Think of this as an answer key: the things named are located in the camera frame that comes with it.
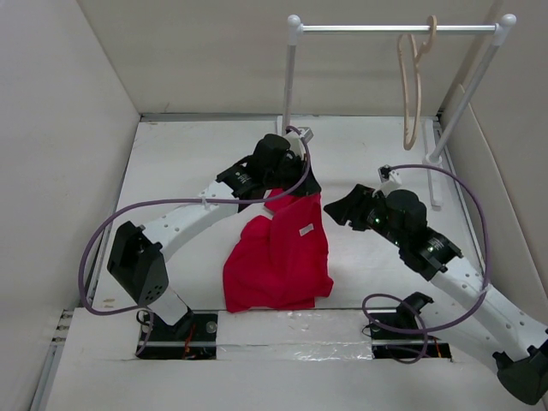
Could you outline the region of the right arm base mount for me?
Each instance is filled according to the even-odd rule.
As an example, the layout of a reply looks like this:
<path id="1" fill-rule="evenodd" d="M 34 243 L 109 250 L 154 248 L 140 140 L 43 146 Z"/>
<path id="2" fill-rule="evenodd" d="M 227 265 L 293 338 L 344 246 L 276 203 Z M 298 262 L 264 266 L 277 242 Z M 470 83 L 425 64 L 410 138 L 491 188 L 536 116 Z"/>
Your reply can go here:
<path id="1" fill-rule="evenodd" d="M 428 342 L 420 333 L 421 310 L 433 303 L 430 296 L 414 292 L 402 301 L 395 299 L 394 307 L 368 307 L 370 297 L 362 303 L 367 323 L 362 333 L 369 337 L 374 360 L 394 360 L 400 364 L 414 364 L 420 359 L 451 360 L 450 346 L 436 337 Z"/>

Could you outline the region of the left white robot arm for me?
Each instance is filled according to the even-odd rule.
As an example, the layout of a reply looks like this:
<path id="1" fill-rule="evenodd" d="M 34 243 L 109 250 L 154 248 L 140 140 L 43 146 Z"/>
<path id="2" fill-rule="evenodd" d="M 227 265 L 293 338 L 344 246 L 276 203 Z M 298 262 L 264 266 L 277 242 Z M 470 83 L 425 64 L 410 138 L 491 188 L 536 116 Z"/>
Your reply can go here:
<path id="1" fill-rule="evenodd" d="M 160 319 L 168 337 L 178 340 L 190 332 L 191 309 L 170 287 L 167 262 L 213 224 L 268 201 L 270 190 L 279 190 L 279 199 L 319 193 L 310 139 L 298 128 L 266 134 L 252 154 L 220 172 L 197 197 L 174 200 L 174 210 L 151 222 L 137 226 L 127 221 L 117 228 L 107 270 L 138 307 Z"/>

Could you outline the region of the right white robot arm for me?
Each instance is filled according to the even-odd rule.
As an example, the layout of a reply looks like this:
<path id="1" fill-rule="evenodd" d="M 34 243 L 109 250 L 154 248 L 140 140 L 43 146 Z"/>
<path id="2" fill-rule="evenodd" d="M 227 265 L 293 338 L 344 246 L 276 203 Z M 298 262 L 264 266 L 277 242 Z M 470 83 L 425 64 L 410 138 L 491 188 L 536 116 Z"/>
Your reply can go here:
<path id="1" fill-rule="evenodd" d="M 427 224 L 426 206 L 406 189 L 383 195 L 356 185 L 324 207 L 339 225 L 372 230 L 394 244 L 411 271 L 463 309 L 478 309 L 442 338 L 489 367 L 516 399 L 535 405 L 547 392 L 547 327 L 491 285 L 446 236 Z"/>

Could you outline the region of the red t-shirt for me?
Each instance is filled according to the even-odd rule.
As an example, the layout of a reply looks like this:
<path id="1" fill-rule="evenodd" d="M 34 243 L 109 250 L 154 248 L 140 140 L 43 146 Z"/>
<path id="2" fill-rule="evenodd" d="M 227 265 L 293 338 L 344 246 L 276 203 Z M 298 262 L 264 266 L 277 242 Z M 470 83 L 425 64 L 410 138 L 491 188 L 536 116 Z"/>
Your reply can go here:
<path id="1" fill-rule="evenodd" d="M 321 195 L 288 195 L 243 228 L 223 266 L 226 310 L 303 310 L 330 296 L 329 245 Z"/>

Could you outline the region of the wooden clothes hanger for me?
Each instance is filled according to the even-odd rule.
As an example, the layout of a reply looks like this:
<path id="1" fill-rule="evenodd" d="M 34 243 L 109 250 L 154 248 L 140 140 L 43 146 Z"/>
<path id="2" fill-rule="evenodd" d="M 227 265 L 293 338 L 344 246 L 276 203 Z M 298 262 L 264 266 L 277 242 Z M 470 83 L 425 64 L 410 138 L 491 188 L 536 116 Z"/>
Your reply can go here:
<path id="1" fill-rule="evenodd" d="M 402 84 L 403 107 L 403 139 L 405 151 L 410 151 L 417 140 L 422 109 L 422 84 L 420 75 L 420 61 L 427 55 L 437 38 L 438 18 L 430 15 L 426 21 L 427 39 L 417 45 L 416 37 L 412 33 L 401 34 L 396 41 L 396 54 Z M 404 41 L 408 42 L 410 51 L 411 69 L 407 68 L 404 58 Z"/>

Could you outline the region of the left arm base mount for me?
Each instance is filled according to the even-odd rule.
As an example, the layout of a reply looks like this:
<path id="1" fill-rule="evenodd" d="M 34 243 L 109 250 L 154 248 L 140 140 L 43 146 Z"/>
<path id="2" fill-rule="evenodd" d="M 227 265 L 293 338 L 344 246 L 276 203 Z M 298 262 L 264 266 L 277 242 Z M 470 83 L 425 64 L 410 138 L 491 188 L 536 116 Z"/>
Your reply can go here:
<path id="1" fill-rule="evenodd" d="M 136 313 L 140 334 L 135 356 L 140 360 L 215 360 L 218 312 L 189 310 L 175 325 L 144 310 Z"/>

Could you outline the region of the white metal clothes rack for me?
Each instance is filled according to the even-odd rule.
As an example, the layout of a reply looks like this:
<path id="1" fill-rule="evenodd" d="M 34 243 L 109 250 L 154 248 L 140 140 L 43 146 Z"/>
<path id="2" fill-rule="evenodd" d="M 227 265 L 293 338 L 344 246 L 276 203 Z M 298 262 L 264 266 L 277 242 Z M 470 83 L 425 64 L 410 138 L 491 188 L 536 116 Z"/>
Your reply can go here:
<path id="1" fill-rule="evenodd" d="M 396 45 L 398 64 L 400 74 L 402 75 L 402 96 L 404 109 L 404 128 L 403 142 L 404 148 L 409 150 L 412 147 L 412 142 L 416 140 L 417 127 L 420 119 L 420 110 L 422 107 L 422 88 L 420 77 L 420 60 L 432 48 L 433 43 L 439 35 L 473 35 L 491 37 L 491 43 L 487 47 L 484 56 L 480 60 L 477 68 L 474 71 L 472 79 L 468 84 L 468 88 L 457 105 L 454 115 L 450 118 L 449 125 L 444 129 L 439 138 L 438 143 L 425 154 L 423 164 L 438 167 L 442 163 L 442 151 L 446 147 L 450 136 L 453 133 L 457 123 L 460 121 L 462 114 L 468 104 L 471 102 L 472 96 L 477 90 L 480 82 L 483 80 L 491 61 L 496 56 L 498 50 L 503 46 L 506 38 L 509 36 L 512 28 L 516 25 L 517 17 L 513 14 L 503 15 L 497 23 L 479 24 L 479 25 L 440 25 L 435 16 L 431 15 L 427 19 L 427 23 L 423 25 L 306 25 L 301 22 L 298 15 L 290 15 L 287 18 L 287 54 L 285 64 L 285 78 L 283 91 L 283 111 L 281 116 L 280 130 L 282 132 L 290 126 L 291 121 L 291 105 L 293 97 L 293 85 L 295 78 L 295 61 L 296 49 L 301 36 L 305 34 L 373 34 L 373 33 L 390 33 L 398 36 Z M 407 39 L 412 51 L 412 62 L 414 71 L 415 84 L 415 105 L 416 112 L 414 113 L 413 128 L 409 129 L 409 110 L 408 110 L 408 80 L 406 78 L 405 63 L 402 56 L 402 40 Z"/>

